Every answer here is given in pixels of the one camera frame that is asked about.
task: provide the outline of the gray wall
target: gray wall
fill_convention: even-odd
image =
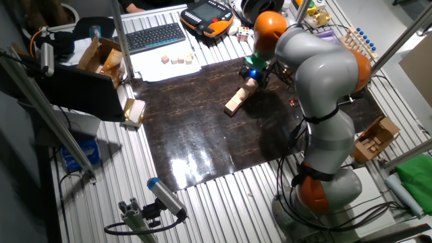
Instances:
[[[19,32],[0,1],[0,48]],[[16,100],[0,92],[0,242],[48,242],[43,211],[38,208],[40,178],[30,117]]]

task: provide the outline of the green cloth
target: green cloth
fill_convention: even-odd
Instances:
[[[425,213],[432,215],[432,158],[417,155],[396,167],[402,185]]]

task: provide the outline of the orange handheld controller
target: orange handheld controller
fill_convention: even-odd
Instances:
[[[201,0],[195,6],[183,10],[180,19],[198,34],[216,37],[230,27],[234,14],[228,7],[220,3]]]

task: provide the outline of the person's hand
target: person's hand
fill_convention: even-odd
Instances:
[[[136,6],[135,6],[135,4],[131,4],[131,5],[129,5],[127,8],[126,8],[126,11],[129,13],[129,14],[132,14],[132,13],[138,13],[138,12],[141,12],[141,11],[145,11],[144,9],[140,9],[140,8],[137,8]]]

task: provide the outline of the blue led light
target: blue led light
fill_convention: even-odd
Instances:
[[[256,78],[256,77],[257,77],[257,74],[258,74],[257,70],[251,70],[251,71],[249,72],[249,76],[250,76],[251,78]]]

